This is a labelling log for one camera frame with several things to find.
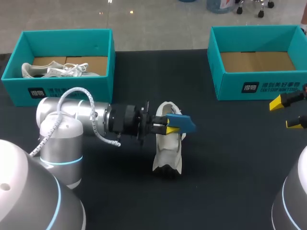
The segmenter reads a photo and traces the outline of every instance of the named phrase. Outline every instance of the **black tablecloth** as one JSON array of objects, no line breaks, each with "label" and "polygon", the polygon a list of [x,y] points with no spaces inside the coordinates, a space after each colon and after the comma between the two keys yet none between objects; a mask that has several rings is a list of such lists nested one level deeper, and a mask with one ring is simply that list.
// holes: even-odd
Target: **black tablecloth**
[{"label": "black tablecloth", "polygon": [[[87,230],[271,230],[271,207],[300,152],[303,130],[285,120],[304,104],[269,112],[269,101],[216,100],[206,50],[117,52],[113,102],[155,112],[173,101],[197,132],[182,144],[182,176],[152,173],[155,136],[143,148],[85,137],[83,180],[75,189]],[[0,83],[0,139],[30,152],[37,144],[35,108],[16,108]]]}]

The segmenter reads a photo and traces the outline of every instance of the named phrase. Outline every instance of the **blue container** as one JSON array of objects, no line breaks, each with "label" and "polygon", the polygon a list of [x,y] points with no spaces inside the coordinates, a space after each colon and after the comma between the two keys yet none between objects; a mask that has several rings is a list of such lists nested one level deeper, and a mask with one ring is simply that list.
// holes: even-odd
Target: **blue container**
[{"label": "blue container", "polygon": [[[24,79],[21,66],[32,64],[35,57],[108,57],[105,76],[34,78]],[[21,33],[8,65],[1,78],[15,106],[35,106],[41,99],[32,98],[31,90],[37,89],[40,98],[52,96],[48,89],[84,87],[95,101],[111,102],[115,69],[115,50],[112,30],[49,30],[24,31]],[[87,99],[84,94],[74,98]]]},{"label": "blue container", "polygon": [[[296,70],[225,71],[220,52],[255,51],[287,52]],[[298,25],[212,27],[207,55],[218,100],[271,100],[307,83],[307,39]],[[255,88],[245,92],[246,85]]]},{"label": "blue container", "polygon": [[213,13],[228,13],[235,7],[234,0],[207,0],[207,10]]}]

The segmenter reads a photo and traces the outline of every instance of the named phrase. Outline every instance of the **white shoe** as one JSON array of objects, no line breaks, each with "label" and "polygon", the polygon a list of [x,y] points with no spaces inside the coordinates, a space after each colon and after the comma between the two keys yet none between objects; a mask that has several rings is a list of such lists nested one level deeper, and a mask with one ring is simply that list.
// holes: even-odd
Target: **white shoe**
[{"label": "white shoe", "polygon": [[[162,103],[156,113],[156,116],[165,116],[166,114],[181,114],[180,109],[172,102]],[[174,171],[181,174],[181,141],[186,134],[180,136],[179,133],[172,133],[166,136],[156,134],[156,156],[153,163],[153,171]]]},{"label": "white shoe", "polygon": [[96,73],[86,72],[87,67],[87,63],[81,65],[66,63],[65,65],[61,65],[52,61],[46,66],[32,66],[29,63],[23,63],[21,71],[24,78],[99,76]]}]

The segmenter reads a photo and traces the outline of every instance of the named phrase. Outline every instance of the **reflective floor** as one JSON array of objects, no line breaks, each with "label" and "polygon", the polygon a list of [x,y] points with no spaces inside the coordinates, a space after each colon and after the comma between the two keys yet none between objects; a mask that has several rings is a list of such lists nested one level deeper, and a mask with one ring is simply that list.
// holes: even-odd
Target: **reflective floor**
[{"label": "reflective floor", "polygon": [[133,51],[207,48],[213,25],[300,24],[306,0],[274,2],[258,18],[251,1],[237,15],[211,13],[206,0],[0,0],[0,53],[22,30],[112,28],[116,51]]}]

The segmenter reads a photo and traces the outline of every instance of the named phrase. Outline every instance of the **logo on box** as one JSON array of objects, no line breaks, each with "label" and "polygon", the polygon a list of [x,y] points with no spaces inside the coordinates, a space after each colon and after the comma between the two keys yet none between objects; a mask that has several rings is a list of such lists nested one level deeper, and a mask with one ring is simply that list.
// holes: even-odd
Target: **logo on box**
[{"label": "logo on box", "polygon": [[257,92],[259,82],[245,82],[243,84],[242,93],[254,93]]},{"label": "logo on box", "polygon": [[43,88],[28,88],[28,91],[33,99],[41,99],[46,97],[46,93]]}]

